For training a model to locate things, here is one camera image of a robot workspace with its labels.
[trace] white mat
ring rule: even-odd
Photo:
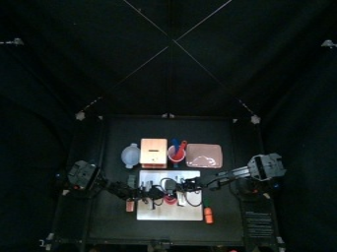
[[[143,182],[146,185],[147,181],[152,181],[152,184],[158,185],[160,179],[164,177],[176,179],[176,176],[194,178],[200,176],[198,170],[142,170],[139,173],[139,185]],[[187,193],[187,200],[191,204],[196,205],[202,201],[202,191],[196,194],[195,192]],[[150,209],[151,201],[146,205],[142,201],[138,201],[136,206],[136,219],[148,221],[202,221],[203,220],[203,207],[192,207],[186,203],[184,207],[176,204],[168,205],[166,202],[160,206],[155,206],[155,209]]]

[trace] red object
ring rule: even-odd
[[[171,198],[170,196],[164,196],[163,197],[163,201],[168,204],[168,205],[174,205],[178,201],[178,199]]]
[[[187,141],[183,141],[180,146],[179,146],[178,153],[172,156],[172,160],[180,160],[182,159],[182,157],[184,156],[186,146],[187,146]]]
[[[211,224],[212,223],[212,212],[211,208],[204,208],[204,216],[206,216],[206,223]]]

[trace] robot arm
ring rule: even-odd
[[[207,177],[195,177],[175,182],[175,190],[178,192],[195,192],[208,188],[214,191],[239,178],[266,181],[273,177],[283,176],[285,173],[282,157],[278,154],[258,155],[250,159],[247,166]],[[103,176],[101,170],[85,161],[77,161],[72,166],[68,172],[68,181],[72,189],[87,192],[87,194],[89,192],[95,194],[101,189],[107,189],[109,193],[123,200],[138,201],[146,198],[156,200],[164,197],[164,192],[155,185],[147,189],[143,187],[134,189],[122,182],[109,183]]]

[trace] black curtain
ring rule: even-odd
[[[319,46],[337,41],[334,1],[1,7],[0,41],[25,43],[0,45],[2,250],[33,249],[49,233],[75,113],[99,96],[99,114],[237,118],[251,115],[245,102],[289,170],[277,211],[290,251],[335,250],[337,48]]]

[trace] orange box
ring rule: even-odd
[[[167,139],[140,140],[140,160],[143,168],[167,167]]]

